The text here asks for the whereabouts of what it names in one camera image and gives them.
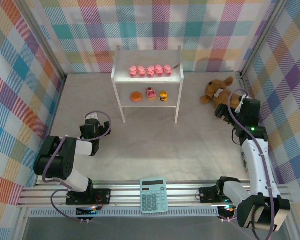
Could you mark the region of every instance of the checkered backdrop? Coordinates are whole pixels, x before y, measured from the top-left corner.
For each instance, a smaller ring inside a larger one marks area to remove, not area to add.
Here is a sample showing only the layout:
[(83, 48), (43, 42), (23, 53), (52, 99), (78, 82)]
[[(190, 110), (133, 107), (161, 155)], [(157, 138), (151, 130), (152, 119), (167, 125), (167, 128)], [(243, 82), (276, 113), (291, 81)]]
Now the checkered backdrop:
[(27, 0), (67, 73), (109, 73), (124, 50), (183, 49), (186, 72), (239, 71), (277, 0)]
[(62, 83), (12, 0), (0, 0), (0, 240), (51, 126)]
[(300, 0), (290, 0), (247, 75), (261, 101), (270, 157), (300, 219)]

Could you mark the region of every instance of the calculator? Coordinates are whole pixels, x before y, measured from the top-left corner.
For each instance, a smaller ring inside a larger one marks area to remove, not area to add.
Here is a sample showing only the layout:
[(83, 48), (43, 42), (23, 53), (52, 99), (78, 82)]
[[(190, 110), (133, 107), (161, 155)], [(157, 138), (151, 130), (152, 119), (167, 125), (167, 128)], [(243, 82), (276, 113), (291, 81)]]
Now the calculator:
[(140, 180), (141, 212), (143, 214), (168, 211), (168, 194), (164, 178)]

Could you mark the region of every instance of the pink toy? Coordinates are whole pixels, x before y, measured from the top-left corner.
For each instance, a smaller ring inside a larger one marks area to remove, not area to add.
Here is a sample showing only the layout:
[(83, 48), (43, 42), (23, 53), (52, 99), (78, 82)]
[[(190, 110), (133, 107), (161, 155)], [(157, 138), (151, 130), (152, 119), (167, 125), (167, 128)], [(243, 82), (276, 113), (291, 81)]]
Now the pink toy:
[(164, 70), (164, 73), (167, 74), (167, 75), (172, 74), (172, 68), (168, 64), (164, 65), (163, 70)]
[(141, 65), (138, 66), (138, 74), (141, 77), (144, 77), (146, 75), (146, 69), (144, 68), (144, 66)]
[(155, 66), (155, 73), (161, 76), (164, 73), (164, 68), (161, 65), (157, 64)]
[(152, 87), (148, 87), (145, 91), (145, 95), (148, 99), (154, 99), (156, 97), (156, 91)]
[(155, 66), (151, 65), (147, 68), (148, 70), (148, 76), (152, 77), (153, 75), (155, 75)]
[(130, 68), (130, 76), (134, 77), (135, 75), (137, 75), (137, 66), (136, 65), (132, 65)]

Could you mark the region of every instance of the brown stuffed animal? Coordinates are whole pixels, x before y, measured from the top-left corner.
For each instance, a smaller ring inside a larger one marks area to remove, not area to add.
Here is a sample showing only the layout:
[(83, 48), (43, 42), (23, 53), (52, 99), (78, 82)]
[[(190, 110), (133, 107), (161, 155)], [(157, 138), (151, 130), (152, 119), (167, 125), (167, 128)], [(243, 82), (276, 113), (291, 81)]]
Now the brown stuffed animal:
[[(227, 89), (234, 82), (234, 78), (228, 77), (226, 80), (212, 80), (205, 87), (205, 95), (200, 98), (203, 104), (208, 104), (213, 100), (214, 107), (217, 108), (219, 104), (228, 104), (228, 98), (231, 91)], [(231, 99), (231, 107), (236, 109), (239, 106), (239, 96), (234, 94)]]

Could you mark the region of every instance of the gray floor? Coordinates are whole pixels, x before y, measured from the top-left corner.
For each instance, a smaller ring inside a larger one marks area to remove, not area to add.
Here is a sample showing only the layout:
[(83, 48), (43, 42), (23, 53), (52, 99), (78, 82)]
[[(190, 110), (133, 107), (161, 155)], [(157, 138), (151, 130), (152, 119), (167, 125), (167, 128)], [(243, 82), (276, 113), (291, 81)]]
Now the gray floor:
[[(234, 73), (186, 73), (174, 124), (173, 108), (130, 108), (123, 123), (109, 74), (70, 74), (51, 135), (78, 137), (84, 115), (101, 110), (112, 119), (111, 135), (101, 139), (94, 157), (78, 156), (74, 163), (92, 180), (191, 181), (220, 176), (246, 180), (240, 148), (231, 141), (232, 126), (214, 116), (212, 103), (200, 103), (207, 83), (231, 75), (235, 77)], [(238, 87), (234, 83), (229, 89)]]
[[(257, 232), (266, 239), (266, 231)], [(80, 224), (64, 218), (30, 218), (23, 240), (255, 240), (251, 229), (221, 223), (217, 217), (179, 218), (98, 218)], [(286, 229), (271, 240), (289, 240)]]

